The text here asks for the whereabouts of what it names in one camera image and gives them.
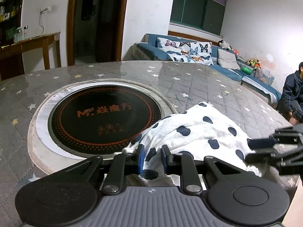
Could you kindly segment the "white navy polka-dot garment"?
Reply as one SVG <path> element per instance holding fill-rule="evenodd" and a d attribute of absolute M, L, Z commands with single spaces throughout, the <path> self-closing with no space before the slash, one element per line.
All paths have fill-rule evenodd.
<path fill-rule="evenodd" d="M 244 158 L 254 150 L 249 147 L 250 137 L 231 119 L 211 104 L 200 102 L 180 114 L 171 114 L 140 133 L 123 151 L 133 152 L 144 145 L 143 172 L 128 176 L 132 186 L 178 186 L 179 176 L 167 176 L 161 162 L 161 147 L 168 145 L 171 153 L 186 153 L 195 160 L 214 156 L 242 170 L 253 172 L 272 182 L 284 181 L 269 166 L 248 165 Z"/>

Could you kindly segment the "seated person dark jacket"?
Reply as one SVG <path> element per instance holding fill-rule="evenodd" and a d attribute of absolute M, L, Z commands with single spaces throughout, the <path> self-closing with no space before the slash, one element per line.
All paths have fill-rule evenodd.
<path fill-rule="evenodd" d="M 277 111 L 291 125 L 302 124 L 302 65 L 286 77 L 283 93 L 277 104 Z"/>

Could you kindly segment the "round black induction cooktop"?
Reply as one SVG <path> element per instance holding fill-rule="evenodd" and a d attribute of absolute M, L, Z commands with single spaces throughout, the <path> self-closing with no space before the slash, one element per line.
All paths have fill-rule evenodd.
<path fill-rule="evenodd" d="M 145 129 L 175 113 L 164 94 L 137 81 L 68 84 L 36 110 L 28 130 L 28 154 L 48 175 L 94 155 L 111 159 Z"/>

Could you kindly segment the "green toy on sofa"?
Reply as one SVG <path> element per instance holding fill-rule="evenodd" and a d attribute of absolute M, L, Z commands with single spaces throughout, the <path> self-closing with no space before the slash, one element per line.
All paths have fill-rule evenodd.
<path fill-rule="evenodd" d="M 253 69 L 248 68 L 248 67 L 241 67 L 240 70 L 247 75 L 251 75 L 253 72 Z"/>

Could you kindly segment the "grey star-patterned table cover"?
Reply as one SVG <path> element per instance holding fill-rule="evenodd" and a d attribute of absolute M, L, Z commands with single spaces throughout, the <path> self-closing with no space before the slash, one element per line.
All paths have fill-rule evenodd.
<path fill-rule="evenodd" d="M 183 112 L 211 103 L 250 138 L 267 137 L 289 123 L 270 105 L 218 71 L 201 64 L 123 61 L 33 72 L 1 82 L 1 226 L 19 226 L 17 191 L 44 173 L 30 159 L 27 134 L 39 105 L 61 87 L 87 80 L 129 79 L 153 87 Z"/>

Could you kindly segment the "grey sofa cushion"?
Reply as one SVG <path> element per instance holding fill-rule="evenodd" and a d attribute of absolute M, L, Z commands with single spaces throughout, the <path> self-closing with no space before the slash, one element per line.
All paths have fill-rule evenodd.
<path fill-rule="evenodd" d="M 235 54 L 222 49 L 218 49 L 217 63 L 226 69 L 240 70 Z"/>

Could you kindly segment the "butterfly print blanket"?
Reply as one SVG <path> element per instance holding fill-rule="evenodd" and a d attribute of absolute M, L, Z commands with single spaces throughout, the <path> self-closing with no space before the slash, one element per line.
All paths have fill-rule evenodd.
<path fill-rule="evenodd" d="M 173 61 L 212 65 L 212 43 L 173 41 L 158 37 L 156 47 L 169 55 Z"/>

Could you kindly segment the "plush toy on sofa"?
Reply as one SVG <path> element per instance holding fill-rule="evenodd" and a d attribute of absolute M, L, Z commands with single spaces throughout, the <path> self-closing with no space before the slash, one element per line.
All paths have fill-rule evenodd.
<path fill-rule="evenodd" d="M 218 44 L 219 44 L 220 48 L 233 51 L 233 48 L 225 40 L 220 40 L 218 42 Z"/>

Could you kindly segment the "blue sofa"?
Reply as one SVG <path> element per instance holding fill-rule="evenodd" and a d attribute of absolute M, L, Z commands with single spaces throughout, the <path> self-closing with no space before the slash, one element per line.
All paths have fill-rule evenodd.
<path fill-rule="evenodd" d="M 247 73 L 251 68 L 243 64 L 234 52 L 212 42 L 147 33 L 143 42 L 133 44 L 131 55 L 135 60 L 175 61 L 209 66 L 236 82 L 250 85 L 253 90 L 265 96 L 270 104 L 277 104 L 281 98 L 280 92 L 255 77 L 256 68 Z"/>

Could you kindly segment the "wooden side table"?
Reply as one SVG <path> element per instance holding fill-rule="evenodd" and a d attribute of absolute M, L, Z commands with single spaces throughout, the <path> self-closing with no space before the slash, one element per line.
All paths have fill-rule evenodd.
<path fill-rule="evenodd" d="M 55 43 L 57 68 L 61 67 L 60 32 L 36 36 L 1 48 L 1 80 L 23 75 L 22 53 L 42 48 L 44 69 L 50 69 L 49 46 Z"/>

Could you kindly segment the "dark green window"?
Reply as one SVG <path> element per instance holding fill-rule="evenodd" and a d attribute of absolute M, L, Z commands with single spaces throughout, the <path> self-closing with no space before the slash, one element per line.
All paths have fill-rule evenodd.
<path fill-rule="evenodd" d="M 173 0 L 170 21 L 220 35 L 226 0 Z"/>

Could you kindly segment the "glass jar on table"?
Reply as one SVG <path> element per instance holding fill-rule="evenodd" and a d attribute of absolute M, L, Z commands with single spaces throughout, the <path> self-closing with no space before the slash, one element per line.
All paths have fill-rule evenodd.
<path fill-rule="evenodd" d="M 15 31 L 14 42 L 18 43 L 20 41 L 27 39 L 28 26 L 18 27 Z"/>

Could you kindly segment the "wall power outlet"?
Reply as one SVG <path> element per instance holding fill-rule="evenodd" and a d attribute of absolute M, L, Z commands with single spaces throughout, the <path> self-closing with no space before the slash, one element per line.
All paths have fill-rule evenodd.
<path fill-rule="evenodd" d="M 40 9 L 40 14 L 50 13 L 50 12 L 51 12 L 51 6 Z"/>

